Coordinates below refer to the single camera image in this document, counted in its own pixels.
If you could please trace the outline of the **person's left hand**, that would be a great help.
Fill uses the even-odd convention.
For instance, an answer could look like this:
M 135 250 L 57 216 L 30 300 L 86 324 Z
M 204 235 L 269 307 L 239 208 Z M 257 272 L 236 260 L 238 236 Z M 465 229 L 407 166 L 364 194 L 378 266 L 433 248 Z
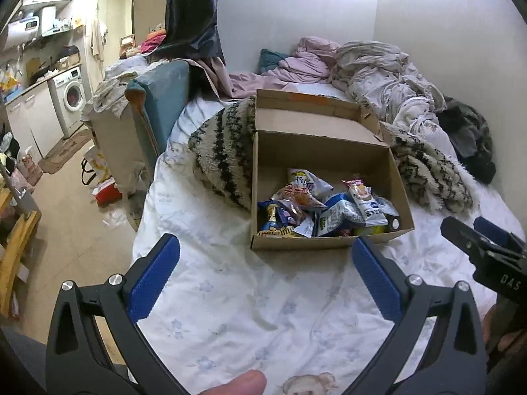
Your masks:
M 261 371 L 249 370 L 225 384 L 200 392 L 200 395 L 262 395 L 266 384 Z

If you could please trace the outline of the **person's right hand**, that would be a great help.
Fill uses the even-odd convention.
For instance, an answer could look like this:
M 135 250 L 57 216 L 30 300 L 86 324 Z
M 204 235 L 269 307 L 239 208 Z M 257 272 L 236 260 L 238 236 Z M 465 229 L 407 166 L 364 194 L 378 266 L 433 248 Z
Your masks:
M 496 314 L 498 304 L 495 303 L 487 312 L 482 321 L 482 332 L 485 347 L 490 347 L 490 339 L 494 334 L 491 329 L 491 324 Z M 499 352 L 504 353 L 508 350 L 510 355 L 516 354 L 520 351 L 521 348 L 526 346 L 526 333 L 525 332 L 510 332 L 504 334 L 498 342 L 497 348 Z

